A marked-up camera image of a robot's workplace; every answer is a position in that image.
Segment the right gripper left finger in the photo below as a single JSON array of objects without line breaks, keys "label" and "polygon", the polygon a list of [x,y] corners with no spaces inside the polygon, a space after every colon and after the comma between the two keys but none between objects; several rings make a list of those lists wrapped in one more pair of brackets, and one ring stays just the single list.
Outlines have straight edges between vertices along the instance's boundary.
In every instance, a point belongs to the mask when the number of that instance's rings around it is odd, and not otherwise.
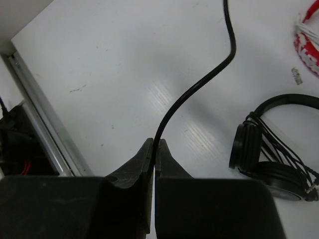
[{"label": "right gripper left finger", "polygon": [[136,234],[149,234],[153,195],[152,138],[147,138],[135,156],[105,177],[109,189],[108,215],[111,222],[133,227]]}]

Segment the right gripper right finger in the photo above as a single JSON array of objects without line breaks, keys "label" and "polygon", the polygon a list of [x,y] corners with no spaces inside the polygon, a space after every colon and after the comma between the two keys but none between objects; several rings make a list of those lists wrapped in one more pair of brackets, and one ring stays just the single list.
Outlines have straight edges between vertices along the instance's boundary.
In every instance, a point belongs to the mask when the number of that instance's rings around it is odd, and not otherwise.
[{"label": "right gripper right finger", "polygon": [[165,139],[159,141],[155,163],[156,189],[189,189],[194,178],[175,160]]}]

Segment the black headset with microphone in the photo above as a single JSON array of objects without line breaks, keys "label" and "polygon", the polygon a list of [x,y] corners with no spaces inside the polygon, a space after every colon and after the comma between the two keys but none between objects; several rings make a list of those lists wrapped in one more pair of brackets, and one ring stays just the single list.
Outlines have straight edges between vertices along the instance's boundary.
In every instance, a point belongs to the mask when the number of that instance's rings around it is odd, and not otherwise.
[{"label": "black headset with microphone", "polygon": [[169,108],[167,113],[164,115],[154,137],[152,160],[151,160],[153,166],[155,166],[156,164],[156,155],[157,155],[157,150],[159,148],[160,138],[171,117],[193,94],[195,94],[200,88],[202,88],[214,77],[216,77],[221,71],[223,71],[232,62],[232,60],[235,57],[236,39],[235,39],[235,33],[234,33],[231,19],[230,19],[228,0],[223,1],[223,11],[224,11],[225,24],[226,24],[226,28],[227,28],[227,32],[228,32],[229,40],[230,40],[230,53],[219,65],[217,65],[207,75],[205,75],[202,79],[200,79],[193,86],[191,86],[186,92],[184,92],[174,102],[174,104]]}]

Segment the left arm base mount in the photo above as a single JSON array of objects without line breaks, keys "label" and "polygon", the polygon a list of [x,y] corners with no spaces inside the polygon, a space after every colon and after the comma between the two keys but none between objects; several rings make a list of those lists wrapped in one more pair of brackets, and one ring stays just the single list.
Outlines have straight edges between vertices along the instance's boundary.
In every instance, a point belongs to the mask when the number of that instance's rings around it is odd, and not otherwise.
[{"label": "left arm base mount", "polygon": [[0,116],[0,173],[58,176],[24,108],[8,110],[1,101]]}]

